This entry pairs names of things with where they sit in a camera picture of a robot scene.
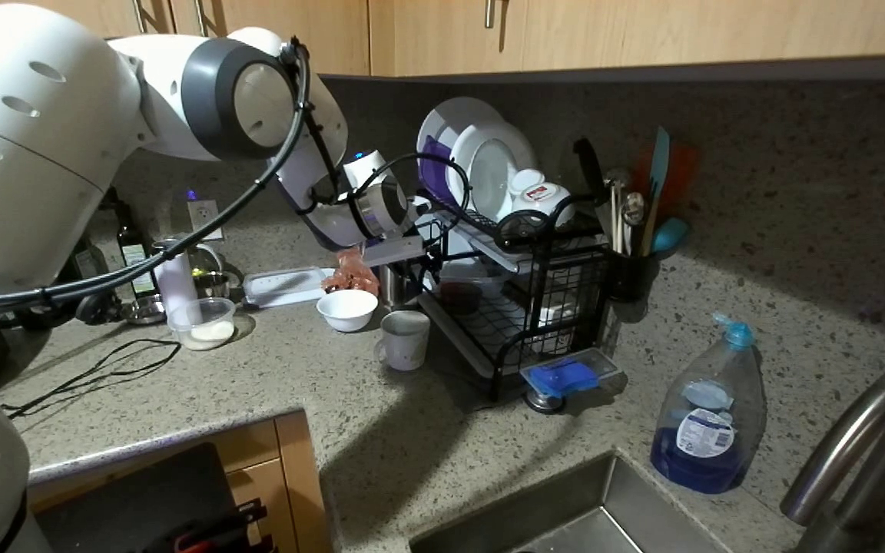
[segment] stainless steel sink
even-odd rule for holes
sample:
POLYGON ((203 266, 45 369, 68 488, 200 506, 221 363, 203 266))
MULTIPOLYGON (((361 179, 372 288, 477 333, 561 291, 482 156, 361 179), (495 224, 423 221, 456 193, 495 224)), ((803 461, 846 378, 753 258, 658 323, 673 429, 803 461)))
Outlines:
POLYGON ((411 553, 722 550, 623 454, 602 454, 411 540, 411 553))

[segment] chrome faucet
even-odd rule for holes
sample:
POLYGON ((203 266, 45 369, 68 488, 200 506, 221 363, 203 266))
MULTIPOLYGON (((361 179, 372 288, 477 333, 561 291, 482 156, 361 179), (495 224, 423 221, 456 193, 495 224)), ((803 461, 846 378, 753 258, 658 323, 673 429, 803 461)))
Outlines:
POLYGON ((885 517, 885 374, 870 384, 811 451, 780 501, 780 513, 808 525, 798 550, 872 550, 885 517), (823 506, 861 465, 834 506, 823 506))

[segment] dish rack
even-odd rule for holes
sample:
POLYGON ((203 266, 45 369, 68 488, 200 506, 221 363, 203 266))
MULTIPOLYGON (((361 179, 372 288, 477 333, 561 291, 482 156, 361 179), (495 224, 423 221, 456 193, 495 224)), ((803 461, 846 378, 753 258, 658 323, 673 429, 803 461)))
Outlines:
POLYGON ((435 228, 447 228, 447 239, 464 239, 469 252, 441 254, 435 285, 419 302, 491 400, 522 389, 519 369, 582 350, 602 333, 609 247, 586 214, 594 200, 569 203, 569 224, 515 252, 496 247, 496 224, 435 208, 435 228))

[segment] wall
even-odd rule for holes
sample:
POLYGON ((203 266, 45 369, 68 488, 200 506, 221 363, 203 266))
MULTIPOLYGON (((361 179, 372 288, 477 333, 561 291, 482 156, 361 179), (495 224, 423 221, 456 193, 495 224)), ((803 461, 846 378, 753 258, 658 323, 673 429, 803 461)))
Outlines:
MULTIPOLYGON (((330 83, 352 146, 411 150, 422 117, 479 96, 575 185, 570 142, 631 167, 653 126, 700 150, 682 214, 688 247, 661 261, 646 305, 617 307, 614 357, 646 406, 716 333, 714 311, 759 333, 769 432, 744 483, 770 511, 839 411, 885 372, 885 83, 330 83)), ((177 186, 228 200, 247 170, 139 156, 119 190, 148 221, 177 221, 177 186)), ((221 252, 245 266, 326 263, 276 198, 234 221, 221 252)))

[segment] wooden cabinet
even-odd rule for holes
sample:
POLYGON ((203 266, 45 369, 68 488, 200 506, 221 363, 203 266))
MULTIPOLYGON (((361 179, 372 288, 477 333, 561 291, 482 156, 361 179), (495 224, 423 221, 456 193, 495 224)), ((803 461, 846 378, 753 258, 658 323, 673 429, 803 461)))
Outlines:
POLYGON ((872 55, 885 0, 372 0, 384 76, 872 55))
POLYGON ((168 0, 26 0, 26 3, 65 11, 80 26, 92 27, 98 36, 175 30, 168 0))
POLYGON ((316 75, 367 75, 364 0, 175 0, 180 30, 228 36, 235 27, 270 27, 310 50, 316 75))
MULTIPOLYGON (((259 497, 268 511, 252 531, 270 536, 282 553, 329 553, 329 523, 312 461, 310 429, 300 411, 247 427, 207 436, 212 443, 234 505, 259 497)), ((77 473, 57 483, 29 488, 29 511, 48 511, 80 494, 101 488, 104 483, 139 473, 168 454, 177 454, 197 443, 162 448, 143 459, 121 461, 95 473, 77 473)))

